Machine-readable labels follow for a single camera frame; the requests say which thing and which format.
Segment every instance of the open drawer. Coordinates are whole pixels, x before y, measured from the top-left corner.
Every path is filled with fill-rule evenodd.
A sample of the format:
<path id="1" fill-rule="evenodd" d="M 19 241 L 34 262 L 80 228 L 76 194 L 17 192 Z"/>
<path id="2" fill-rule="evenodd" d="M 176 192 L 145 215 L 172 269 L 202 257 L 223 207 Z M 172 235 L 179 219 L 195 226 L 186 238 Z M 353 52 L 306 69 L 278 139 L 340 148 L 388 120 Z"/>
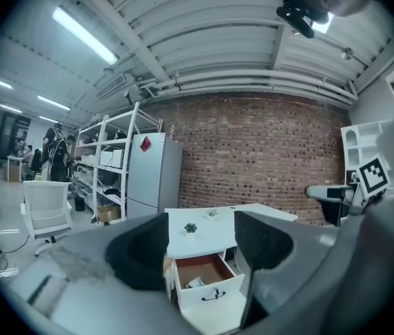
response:
<path id="1" fill-rule="evenodd" d="M 200 277 L 205 284 L 186 288 L 191 280 Z M 239 292 L 244 274 L 237 276 L 218 254 L 175 260 L 173 279 L 180 309 L 216 302 Z"/>

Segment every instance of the trash can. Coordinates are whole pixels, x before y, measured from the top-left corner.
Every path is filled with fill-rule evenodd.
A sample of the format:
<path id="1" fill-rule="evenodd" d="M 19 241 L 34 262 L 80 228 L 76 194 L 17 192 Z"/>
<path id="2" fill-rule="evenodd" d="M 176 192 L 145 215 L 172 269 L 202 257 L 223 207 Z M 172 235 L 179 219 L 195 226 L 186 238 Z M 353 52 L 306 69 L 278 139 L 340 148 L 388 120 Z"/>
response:
<path id="1" fill-rule="evenodd" d="M 74 199 L 74 207 L 77 212 L 85 210 L 84 198 L 77 197 Z"/>

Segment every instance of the small potted plant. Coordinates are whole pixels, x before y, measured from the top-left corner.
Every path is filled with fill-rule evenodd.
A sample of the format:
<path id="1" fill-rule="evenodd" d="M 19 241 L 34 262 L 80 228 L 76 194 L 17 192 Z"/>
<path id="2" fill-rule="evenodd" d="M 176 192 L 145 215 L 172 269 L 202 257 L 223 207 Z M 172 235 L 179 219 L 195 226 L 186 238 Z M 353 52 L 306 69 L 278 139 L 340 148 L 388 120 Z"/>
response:
<path id="1" fill-rule="evenodd" d="M 194 223 L 188 223 L 184 226 L 184 229 L 187 237 L 195 237 L 195 231 L 197 230 L 197 226 Z"/>
<path id="2" fill-rule="evenodd" d="M 218 213 L 216 209 L 212 209 L 210 211 L 206 212 L 208 214 L 208 219 L 214 221 L 215 218 L 217 217 Z"/>

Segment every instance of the metal shelving unit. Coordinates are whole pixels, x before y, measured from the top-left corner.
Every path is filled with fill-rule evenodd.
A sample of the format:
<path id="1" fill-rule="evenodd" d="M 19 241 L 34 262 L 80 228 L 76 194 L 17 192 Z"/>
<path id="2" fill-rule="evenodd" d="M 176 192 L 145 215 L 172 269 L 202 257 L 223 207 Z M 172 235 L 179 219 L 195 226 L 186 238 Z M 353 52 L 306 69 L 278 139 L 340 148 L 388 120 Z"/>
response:
<path id="1" fill-rule="evenodd" d="M 130 155 L 130 148 L 132 145 L 133 135 L 142 133 L 159 132 L 162 128 L 162 120 L 157 120 L 147 113 L 143 112 L 139 108 L 139 102 L 135 104 L 133 110 L 125 112 L 114 117 L 105 115 L 103 120 L 97 124 L 89 126 L 79 130 L 79 137 L 77 139 L 75 156 L 77 155 L 78 149 L 86 148 L 87 151 L 94 153 L 94 163 L 86 161 L 77 161 L 76 163 L 82 165 L 82 167 L 91 168 L 93 170 L 93 182 L 90 184 L 87 180 L 76 177 L 75 181 L 84 185 L 85 187 L 92 190 L 93 193 L 93 217 L 97 216 L 98 208 L 98 194 L 99 197 L 107 198 L 109 201 L 117 204 L 121 208 L 121 218 L 110 223 L 118 223 L 127 219 L 126 216 L 126 180 L 128 177 L 128 161 Z M 116 135 L 123 132 L 126 137 L 121 139 L 108 140 L 107 136 L 109 132 L 116 132 Z M 98 140 L 84 144 L 81 142 L 81 137 L 86 135 L 96 135 L 98 133 Z M 102 151 L 112 151 L 115 149 L 123 150 L 123 162 L 122 167 L 112 167 L 106 165 L 99 165 L 100 155 Z M 98 178 L 99 172 L 113 172 L 119 175 L 121 198 L 116 195 L 105 195 L 104 192 L 111 186 L 102 185 Z"/>

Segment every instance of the drawer handle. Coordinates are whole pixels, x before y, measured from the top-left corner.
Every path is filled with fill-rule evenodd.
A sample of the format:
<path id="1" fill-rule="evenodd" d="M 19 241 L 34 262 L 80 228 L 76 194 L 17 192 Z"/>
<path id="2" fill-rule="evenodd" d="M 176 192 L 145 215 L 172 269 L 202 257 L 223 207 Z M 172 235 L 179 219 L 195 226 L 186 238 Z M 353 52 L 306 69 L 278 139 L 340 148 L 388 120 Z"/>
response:
<path id="1" fill-rule="evenodd" d="M 224 295 L 226 295 L 226 292 L 223 292 L 223 293 L 220 295 L 220 292 L 218 291 L 217 288 L 215 288 L 214 290 L 215 290 L 215 297 L 214 297 L 214 298 L 210 298 L 210 299 L 202 298 L 202 301 L 203 301 L 203 302 L 208 302 L 209 300 L 217 300 L 218 298 L 221 298 L 221 297 L 223 297 Z"/>

